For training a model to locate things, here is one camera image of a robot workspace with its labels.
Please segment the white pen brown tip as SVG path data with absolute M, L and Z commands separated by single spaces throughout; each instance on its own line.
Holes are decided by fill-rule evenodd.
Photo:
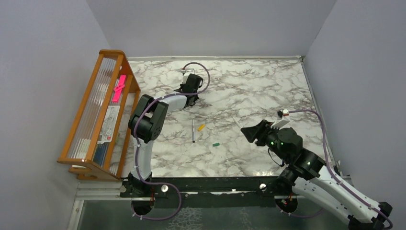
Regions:
M 238 129 L 241 129 L 242 125 L 237 121 L 237 119 L 235 117 L 232 117 L 232 119 L 235 122 L 235 124 L 237 125 Z

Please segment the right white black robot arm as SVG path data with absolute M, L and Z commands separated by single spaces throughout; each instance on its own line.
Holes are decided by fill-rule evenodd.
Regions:
M 287 165 L 278 176 L 277 191 L 282 195 L 293 192 L 330 212 L 350 230 L 383 230 L 392 207 L 376 202 L 353 188 L 326 162 L 303 147 L 303 139 L 289 128 L 275 129 L 272 123 L 241 128 L 250 143 L 266 146 Z

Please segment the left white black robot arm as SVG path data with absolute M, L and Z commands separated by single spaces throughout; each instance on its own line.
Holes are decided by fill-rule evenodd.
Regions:
M 128 122 L 134 142 L 135 165 L 131 175 L 136 178 L 132 185 L 136 195 L 143 197 L 150 192 L 151 185 L 147 180 L 152 175 L 152 148 L 163 129 L 167 113 L 194 106 L 202 85 L 202 77 L 189 73 L 183 77 L 183 83 L 174 92 L 160 98 L 147 94 L 140 98 Z

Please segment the white pen leftmost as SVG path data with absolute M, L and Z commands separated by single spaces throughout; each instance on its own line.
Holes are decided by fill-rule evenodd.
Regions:
M 196 141 L 196 128 L 195 128 L 195 121 L 192 119 L 192 142 L 195 143 Z

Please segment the pink clip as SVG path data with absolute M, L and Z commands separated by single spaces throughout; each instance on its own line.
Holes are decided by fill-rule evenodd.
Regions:
M 124 74 L 120 75 L 118 83 L 113 89 L 113 91 L 114 91 L 114 94 L 113 94 L 113 97 L 112 97 L 112 102 L 113 103 L 118 103 L 119 102 L 121 93 L 125 88 L 125 81 L 126 81 L 126 75 L 124 75 Z

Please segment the wooden rack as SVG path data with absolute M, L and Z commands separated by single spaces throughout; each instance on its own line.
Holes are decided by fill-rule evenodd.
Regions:
M 118 103 L 112 102 L 114 87 L 120 75 L 126 75 L 125 88 Z M 124 133 L 124 143 L 118 150 L 120 125 L 126 121 L 126 103 L 131 102 L 133 112 L 141 93 L 140 86 L 121 50 L 102 49 L 84 92 L 67 140 L 57 162 L 70 166 L 69 172 L 79 180 L 119 181 L 127 155 L 130 131 Z M 110 143 L 97 144 L 106 110 L 119 105 L 120 110 Z

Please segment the black mounting rail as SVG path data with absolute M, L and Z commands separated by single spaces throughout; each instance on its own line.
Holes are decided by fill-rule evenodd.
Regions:
M 254 177 L 155 177 L 152 185 L 138 179 L 123 179 L 120 197 L 135 207 L 219 208 L 279 207 L 286 212 L 298 208 L 298 198 L 275 176 Z

